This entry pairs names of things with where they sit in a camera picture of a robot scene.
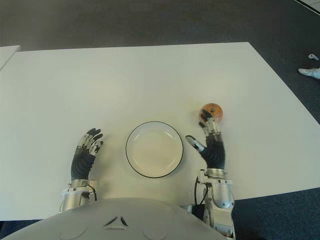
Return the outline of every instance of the robotic arm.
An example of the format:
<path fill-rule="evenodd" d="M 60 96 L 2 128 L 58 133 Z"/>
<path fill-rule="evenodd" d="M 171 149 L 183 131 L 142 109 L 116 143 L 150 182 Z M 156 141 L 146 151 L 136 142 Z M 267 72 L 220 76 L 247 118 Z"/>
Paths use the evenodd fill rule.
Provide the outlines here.
<path fill-rule="evenodd" d="M 79 207 L 89 203 L 89 194 L 94 193 L 97 200 L 96 190 L 89 184 L 88 176 L 95 162 L 96 154 L 99 152 L 103 141 L 101 130 L 92 128 L 80 140 L 75 149 L 71 164 L 71 184 L 63 190 L 64 201 L 61 204 L 60 212 Z"/>
<path fill-rule="evenodd" d="M 197 183 L 206 186 L 203 193 L 205 203 L 203 221 L 228 239 L 235 239 L 231 216 L 235 201 L 231 192 L 232 181 L 228 179 L 224 169 L 224 143 L 215 117 L 204 109 L 202 112 L 205 124 L 200 122 L 199 125 L 205 134 L 206 146 L 191 135 L 185 138 L 200 153 L 207 165 L 207 169 L 202 169 L 196 180 Z"/>

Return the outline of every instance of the silver metal forearm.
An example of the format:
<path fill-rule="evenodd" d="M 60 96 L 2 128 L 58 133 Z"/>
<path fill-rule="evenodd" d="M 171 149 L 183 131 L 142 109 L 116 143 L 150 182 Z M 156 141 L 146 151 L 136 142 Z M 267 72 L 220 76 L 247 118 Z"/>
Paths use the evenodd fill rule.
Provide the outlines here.
<path fill-rule="evenodd" d="M 90 190 L 91 188 L 88 185 L 87 179 L 76 179 L 71 181 L 70 187 L 62 192 L 64 201 L 60 208 L 60 212 L 89 203 Z"/>
<path fill-rule="evenodd" d="M 231 216 L 235 200 L 231 192 L 232 181 L 227 173 L 224 169 L 208 168 L 206 172 L 200 171 L 198 181 L 208 186 L 203 221 L 228 239 L 235 239 Z"/>

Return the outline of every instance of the triangular logo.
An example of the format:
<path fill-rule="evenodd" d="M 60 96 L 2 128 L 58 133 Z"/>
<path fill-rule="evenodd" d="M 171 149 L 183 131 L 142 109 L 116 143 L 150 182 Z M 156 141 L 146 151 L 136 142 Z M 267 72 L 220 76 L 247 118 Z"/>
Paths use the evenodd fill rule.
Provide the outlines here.
<path fill-rule="evenodd" d="M 128 228 L 128 224 L 123 216 L 116 216 L 103 226 L 105 230 L 126 230 Z"/>

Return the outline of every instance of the white table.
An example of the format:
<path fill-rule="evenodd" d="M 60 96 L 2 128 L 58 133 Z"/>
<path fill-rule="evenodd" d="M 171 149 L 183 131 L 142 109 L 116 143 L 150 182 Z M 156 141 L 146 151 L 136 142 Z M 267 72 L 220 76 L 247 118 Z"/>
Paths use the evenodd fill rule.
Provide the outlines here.
<path fill-rule="evenodd" d="M 205 163 L 184 136 L 204 142 L 196 115 L 211 102 L 224 111 L 236 199 L 320 186 L 318 123 L 247 42 L 18 52 L 0 96 L 0 220 L 58 212 L 75 147 L 92 127 L 105 135 L 89 176 L 99 199 L 193 203 Z M 139 175 L 126 159 L 130 132 L 148 121 L 183 139 L 181 164 L 163 178 Z"/>

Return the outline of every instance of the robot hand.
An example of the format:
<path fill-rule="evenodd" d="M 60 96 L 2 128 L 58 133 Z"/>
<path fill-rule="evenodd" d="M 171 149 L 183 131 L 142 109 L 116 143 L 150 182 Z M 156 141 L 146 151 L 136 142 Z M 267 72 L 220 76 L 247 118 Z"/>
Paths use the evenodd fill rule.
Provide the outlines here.
<path fill-rule="evenodd" d="M 88 179 L 89 172 L 96 159 L 103 141 L 98 141 L 103 134 L 92 128 L 80 140 L 76 147 L 71 165 L 71 180 Z"/>
<path fill-rule="evenodd" d="M 89 185 L 88 177 L 96 154 L 99 152 L 103 141 L 98 141 L 103 134 L 101 130 L 92 128 L 80 140 L 76 147 L 71 164 L 71 184 L 63 190 L 64 201 L 59 212 L 77 208 L 90 202 L 89 194 L 92 191 L 97 200 L 96 190 Z"/>
<path fill-rule="evenodd" d="M 215 118 L 204 109 L 202 112 L 201 117 L 205 121 L 205 125 L 202 122 L 199 122 L 199 125 L 204 131 L 206 146 L 191 135 L 187 135 L 185 138 L 200 153 L 208 169 L 224 169 L 226 155 L 221 132 L 218 129 Z"/>

